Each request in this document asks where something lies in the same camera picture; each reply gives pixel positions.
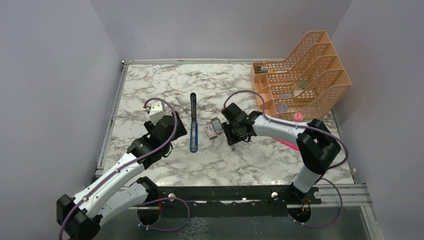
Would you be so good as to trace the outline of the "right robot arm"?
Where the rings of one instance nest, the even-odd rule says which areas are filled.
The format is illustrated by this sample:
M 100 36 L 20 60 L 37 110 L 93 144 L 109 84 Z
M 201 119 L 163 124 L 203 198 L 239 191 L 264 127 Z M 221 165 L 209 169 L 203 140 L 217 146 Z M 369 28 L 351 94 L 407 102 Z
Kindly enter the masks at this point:
M 247 114 L 235 103 L 221 113 L 226 119 L 222 128 L 230 146 L 252 137 L 270 137 L 298 147 L 303 167 L 288 190 L 289 199 L 296 204 L 308 198 L 309 190 L 341 151 L 338 138 L 318 119 L 305 123 L 277 119 L 260 111 Z

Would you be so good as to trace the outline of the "red white staple box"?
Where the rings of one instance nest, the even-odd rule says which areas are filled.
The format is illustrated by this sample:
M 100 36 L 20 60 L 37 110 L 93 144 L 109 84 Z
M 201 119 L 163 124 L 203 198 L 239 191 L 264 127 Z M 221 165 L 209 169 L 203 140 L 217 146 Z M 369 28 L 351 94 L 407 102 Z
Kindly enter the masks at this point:
M 207 137 L 211 140 L 211 139 L 214 139 L 214 138 L 216 138 L 218 135 L 217 135 L 217 133 L 216 133 L 216 131 L 215 131 L 215 129 L 213 128 L 213 126 L 212 125 L 207 125 L 207 126 L 205 126 L 204 127 L 204 130 L 205 130 L 205 132 L 206 132 L 206 135 L 207 135 Z

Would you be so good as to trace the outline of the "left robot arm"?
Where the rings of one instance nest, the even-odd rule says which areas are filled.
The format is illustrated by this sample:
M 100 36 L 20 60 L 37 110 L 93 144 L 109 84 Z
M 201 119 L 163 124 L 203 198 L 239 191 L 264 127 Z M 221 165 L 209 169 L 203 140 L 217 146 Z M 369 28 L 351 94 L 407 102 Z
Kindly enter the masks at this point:
M 141 177 L 127 190 L 121 190 L 132 178 L 168 157 L 172 142 L 188 133 L 175 110 L 161 117 L 151 110 L 149 118 L 144 123 L 147 134 L 134 140 L 113 167 L 74 196 L 64 194 L 57 200 L 60 239 L 66 233 L 72 240 L 91 240 L 105 223 L 126 209 L 162 201 L 158 186 L 148 177 Z

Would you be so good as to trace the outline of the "blue stapler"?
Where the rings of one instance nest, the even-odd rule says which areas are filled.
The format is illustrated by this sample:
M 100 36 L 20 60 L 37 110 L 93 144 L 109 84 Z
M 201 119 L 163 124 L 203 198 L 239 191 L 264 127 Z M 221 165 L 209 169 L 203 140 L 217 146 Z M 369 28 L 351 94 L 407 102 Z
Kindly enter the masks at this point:
M 198 151 L 198 123 L 197 123 L 197 96 L 194 92 L 190 94 L 191 124 L 190 124 L 190 146 L 191 153 Z

